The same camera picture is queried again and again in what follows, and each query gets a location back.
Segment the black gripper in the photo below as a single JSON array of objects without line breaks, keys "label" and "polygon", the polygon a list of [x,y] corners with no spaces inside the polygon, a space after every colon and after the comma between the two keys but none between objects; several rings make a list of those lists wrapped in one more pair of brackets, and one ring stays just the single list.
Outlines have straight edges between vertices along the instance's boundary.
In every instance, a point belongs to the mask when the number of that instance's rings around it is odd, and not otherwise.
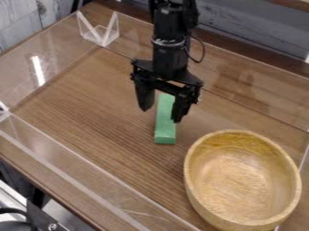
[{"label": "black gripper", "polygon": [[192,104],[198,102],[204,82],[189,71],[192,39],[185,37],[181,42],[154,41],[154,56],[150,60],[131,61],[131,80],[139,108],[147,111],[155,102],[155,90],[176,97],[172,119],[181,122],[188,115]]}]

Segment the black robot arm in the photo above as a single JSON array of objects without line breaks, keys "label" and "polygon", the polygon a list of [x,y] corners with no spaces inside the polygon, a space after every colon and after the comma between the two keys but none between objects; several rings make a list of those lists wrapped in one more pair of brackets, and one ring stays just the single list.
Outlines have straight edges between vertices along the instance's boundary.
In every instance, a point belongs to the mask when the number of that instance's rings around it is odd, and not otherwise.
[{"label": "black robot arm", "polygon": [[139,108],[147,111],[155,102],[155,90],[176,97],[170,118],[180,123],[198,103],[204,82],[189,72],[192,30],[198,25],[196,0],[149,0],[154,22],[151,60],[133,60],[130,79],[134,81]]}]

